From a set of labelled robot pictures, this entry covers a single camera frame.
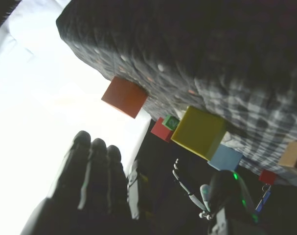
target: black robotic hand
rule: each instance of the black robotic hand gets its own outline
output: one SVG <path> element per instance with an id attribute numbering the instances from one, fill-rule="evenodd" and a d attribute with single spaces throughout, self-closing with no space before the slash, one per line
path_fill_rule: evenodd
<path id="1" fill-rule="evenodd" d="M 33 211 L 21 235 L 143 234 L 131 219 L 127 180 L 116 146 L 79 132 L 51 197 Z"/>

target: green cube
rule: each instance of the green cube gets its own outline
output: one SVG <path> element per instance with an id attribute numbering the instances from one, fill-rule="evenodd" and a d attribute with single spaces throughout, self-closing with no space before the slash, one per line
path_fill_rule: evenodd
<path id="1" fill-rule="evenodd" d="M 162 122 L 162 124 L 167 127 L 169 130 L 174 131 L 178 124 L 179 124 L 180 120 L 178 120 L 176 117 L 168 115 L 164 121 Z"/>

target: white backdrop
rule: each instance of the white backdrop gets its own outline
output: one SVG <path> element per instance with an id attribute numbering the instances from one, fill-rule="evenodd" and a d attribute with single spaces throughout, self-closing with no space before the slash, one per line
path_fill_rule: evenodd
<path id="1" fill-rule="evenodd" d="M 60 39 L 68 1 L 23 0 L 0 28 L 0 235 L 20 234 L 79 130 L 118 146 L 127 171 L 149 125 L 102 102 L 109 81 Z"/>

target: cube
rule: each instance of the cube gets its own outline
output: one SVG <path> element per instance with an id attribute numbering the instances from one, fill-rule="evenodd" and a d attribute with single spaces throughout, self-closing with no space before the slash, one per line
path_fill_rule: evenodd
<path id="1" fill-rule="evenodd" d="M 151 130 L 151 133 L 158 136 L 162 140 L 166 142 L 170 142 L 171 136 L 173 134 L 173 131 L 166 128 L 163 124 L 163 118 L 159 118 L 158 121 L 155 123 L 153 129 Z"/>
<path id="2" fill-rule="evenodd" d="M 189 106 L 171 140 L 210 161 L 225 133 L 223 118 Z"/>
<path id="3" fill-rule="evenodd" d="M 275 179 L 276 179 L 276 174 L 268 170 L 263 170 L 259 176 L 259 180 L 268 185 L 273 185 Z"/>
<path id="4" fill-rule="evenodd" d="M 180 120 L 178 120 L 176 117 L 168 115 L 165 120 L 163 120 L 162 124 L 167 127 L 169 130 L 174 131 Z"/>
<path id="5" fill-rule="evenodd" d="M 219 145 L 212 159 L 207 163 L 217 170 L 234 171 L 237 169 L 242 157 L 242 153 L 221 144 Z"/>
<path id="6" fill-rule="evenodd" d="M 114 77 L 101 99 L 119 111 L 136 118 L 147 96 L 146 91 L 137 84 Z"/>
<path id="7" fill-rule="evenodd" d="M 278 165 L 297 175 L 297 141 L 288 144 Z"/>

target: mattress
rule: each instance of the mattress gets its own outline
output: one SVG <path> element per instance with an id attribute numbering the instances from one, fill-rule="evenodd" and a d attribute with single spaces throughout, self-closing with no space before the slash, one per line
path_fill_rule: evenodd
<path id="1" fill-rule="evenodd" d="M 72 0 L 57 27 L 106 79 L 142 86 L 153 119 L 219 115 L 241 166 L 297 185 L 277 165 L 297 140 L 297 1 Z"/>

